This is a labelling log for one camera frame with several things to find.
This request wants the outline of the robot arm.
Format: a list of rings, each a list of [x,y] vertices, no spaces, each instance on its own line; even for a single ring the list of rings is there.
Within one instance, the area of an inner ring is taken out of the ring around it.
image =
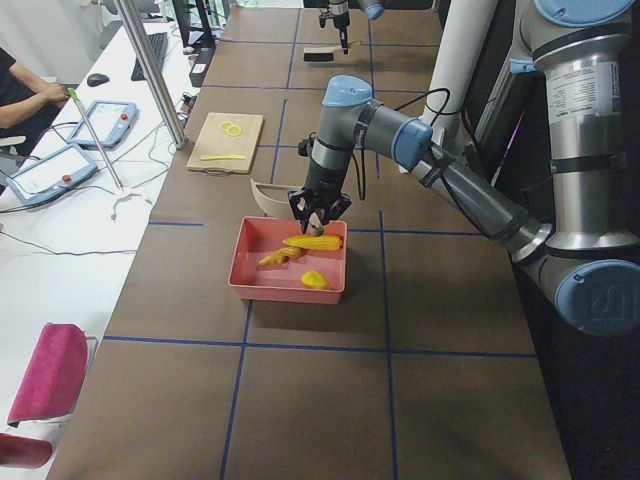
[[[546,80],[555,221],[543,224],[435,144],[423,121],[384,106],[360,78],[330,79],[304,153],[304,185],[288,195],[302,226],[322,229],[350,200],[355,148],[386,156],[424,186],[440,183],[486,237],[501,244],[575,329],[616,336],[639,325],[639,240],[620,208],[626,159],[618,58],[632,31],[628,1],[520,1],[512,68]]]
[[[318,21],[321,28],[331,21],[338,30],[346,30],[350,26],[350,10],[359,9],[363,11],[369,20],[379,18],[385,11],[381,1],[370,0],[326,0],[316,1],[315,7],[320,10]]]

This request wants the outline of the person's forearm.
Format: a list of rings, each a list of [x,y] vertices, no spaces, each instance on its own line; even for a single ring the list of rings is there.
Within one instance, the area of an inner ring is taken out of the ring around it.
[[[47,95],[36,93],[25,100],[1,106],[0,128],[9,129],[28,120],[49,102],[50,99]]]

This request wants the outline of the person's hand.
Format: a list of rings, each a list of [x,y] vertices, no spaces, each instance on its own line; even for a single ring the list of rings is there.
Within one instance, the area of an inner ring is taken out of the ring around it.
[[[70,98],[67,88],[59,84],[48,84],[42,94],[50,103],[66,102]]]

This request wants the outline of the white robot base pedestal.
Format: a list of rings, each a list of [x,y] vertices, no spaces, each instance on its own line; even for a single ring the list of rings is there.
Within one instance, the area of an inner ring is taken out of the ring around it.
[[[462,156],[477,173],[482,171],[479,154],[467,148],[470,137],[461,111],[497,6],[497,0],[450,2],[429,85],[431,90],[440,91],[428,97],[421,115],[432,125],[434,141]]]

